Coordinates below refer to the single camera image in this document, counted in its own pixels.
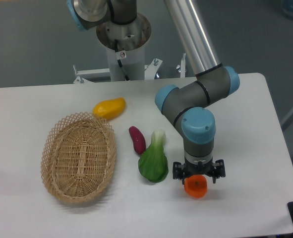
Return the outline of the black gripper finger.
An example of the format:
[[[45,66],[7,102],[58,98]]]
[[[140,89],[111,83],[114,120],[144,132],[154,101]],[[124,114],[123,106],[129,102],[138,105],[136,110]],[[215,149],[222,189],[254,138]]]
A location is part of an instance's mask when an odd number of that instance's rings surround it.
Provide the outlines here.
[[[173,179],[180,180],[184,185],[185,179],[190,175],[187,166],[180,162],[173,163]]]
[[[212,178],[213,184],[216,183],[217,179],[226,177],[225,163],[223,159],[216,160],[212,163],[208,176]]]

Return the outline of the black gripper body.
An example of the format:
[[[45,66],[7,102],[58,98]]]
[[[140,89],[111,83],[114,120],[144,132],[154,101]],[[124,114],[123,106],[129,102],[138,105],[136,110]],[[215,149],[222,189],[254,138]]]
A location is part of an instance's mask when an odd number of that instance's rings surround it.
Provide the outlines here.
[[[202,162],[198,162],[196,165],[185,160],[184,167],[184,175],[186,178],[191,177],[193,175],[206,175],[209,177],[213,176],[214,166],[212,160],[203,164]]]

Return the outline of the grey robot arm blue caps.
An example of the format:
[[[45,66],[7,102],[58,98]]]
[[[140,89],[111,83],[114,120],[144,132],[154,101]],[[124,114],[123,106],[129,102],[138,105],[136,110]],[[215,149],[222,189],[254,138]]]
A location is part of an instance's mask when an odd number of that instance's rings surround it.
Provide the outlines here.
[[[183,138],[184,163],[174,162],[173,178],[225,177],[223,160],[213,160],[215,118],[207,107],[234,93],[238,74],[223,66],[210,43],[202,17],[192,0],[165,2],[196,80],[178,88],[167,85],[155,96],[159,111]],[[69,0],[67,7],[80,30],[96,29],[105,47],[112,81],[144,80],[144,47],[151,25],[137,12],[134,0]]]

